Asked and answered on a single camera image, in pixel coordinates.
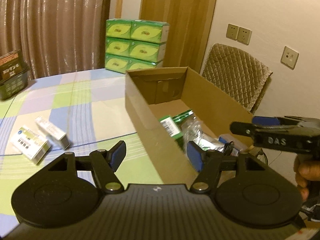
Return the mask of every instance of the finger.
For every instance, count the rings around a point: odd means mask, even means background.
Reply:
[[[298,190],[300,191],[302,201],[306,201],[309,196],[309,190],[307,188],[303,188],[300,186],[297,186]]]
[[[294,165],[293,165],[294,172],[298,172],[299,166],[300,166],[300,161],[299,161],[299,158],[298,158],[298,155],[297,155],[295,160],[294,160]]]
[[[299,173],[296,173],[296,182],[301,187],[308,186],[308,181],[304,177],[302,177]]]
[[[320,180],[320,161],[305,161],[300,164],[298,171],[305,179],[318,181]]]

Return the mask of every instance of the electrical outlet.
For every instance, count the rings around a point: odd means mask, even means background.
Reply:
[[[227,38],[236,40],[238,37],[239,26],[228,24]]]
[[[252,31],[240,27],[237,41],[248,45],[250,42],[251,34],[252,34]]]
[[[299,53],[285,46],[281,57],[281,62],[287,65],[289,68],[294,69],[296,66]]]

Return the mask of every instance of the stacked green boxes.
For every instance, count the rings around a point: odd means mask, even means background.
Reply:
[[[168,23],[107,20],[105,68],[125,73],[162,67],[168,33]]]

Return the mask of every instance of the plaid tablecloth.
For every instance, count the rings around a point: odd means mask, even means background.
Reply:
[[[124,75],[105,69],[68,73],[31,81],[15,97],[0,101],[0,236],[18,222],[11,208],[15,188],[64,151],[53,145],[39,165],[12,147],[10,138],[22,125],[37,131],[39,115],[68,134],[76,156],[109,150],[119,140],[127,156],[116,175],[128,183],[161,184],[124,107]],[[78,176],[93,183],[91,173]]]

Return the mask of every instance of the curtain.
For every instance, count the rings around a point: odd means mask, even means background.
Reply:
[[[21,49],[32,78],[104,66],[110,0],[0,0],[0,55]]]

